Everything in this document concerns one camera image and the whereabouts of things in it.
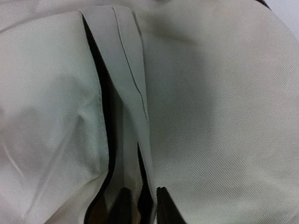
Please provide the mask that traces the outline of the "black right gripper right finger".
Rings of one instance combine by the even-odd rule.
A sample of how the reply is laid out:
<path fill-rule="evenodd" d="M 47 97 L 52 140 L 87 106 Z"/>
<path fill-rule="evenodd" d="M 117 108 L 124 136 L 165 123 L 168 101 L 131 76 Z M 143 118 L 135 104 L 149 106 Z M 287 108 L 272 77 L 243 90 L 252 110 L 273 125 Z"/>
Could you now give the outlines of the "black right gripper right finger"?
<path fill-rule="evenodd" d="M 157 188 L 157 223 L 185 224 L 166 187 Z"/>

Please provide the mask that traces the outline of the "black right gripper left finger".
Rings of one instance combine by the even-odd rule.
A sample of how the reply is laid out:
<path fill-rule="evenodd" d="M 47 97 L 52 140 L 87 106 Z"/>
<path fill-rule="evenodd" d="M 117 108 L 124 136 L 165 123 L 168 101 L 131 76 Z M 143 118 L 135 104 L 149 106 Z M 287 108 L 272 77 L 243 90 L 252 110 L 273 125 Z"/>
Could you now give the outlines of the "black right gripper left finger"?
<path fill-rule="evenodd" d="M 109 212 L 110 224 L 139 224 L 140 213 L 133 202 L 131 190 L 122 188 Z"/>

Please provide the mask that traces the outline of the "beige canvas student bag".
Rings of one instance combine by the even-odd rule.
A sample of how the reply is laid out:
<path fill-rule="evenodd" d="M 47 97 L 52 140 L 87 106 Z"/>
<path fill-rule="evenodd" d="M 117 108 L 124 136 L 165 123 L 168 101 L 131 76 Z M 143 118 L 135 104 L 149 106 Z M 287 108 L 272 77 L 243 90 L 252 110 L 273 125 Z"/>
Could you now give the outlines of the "beige canvas student bag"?
<path fill-rule="evenodd" d="M 3 0 L 0 221 L 299 221 L 299 42 L 263 0 Z"/>

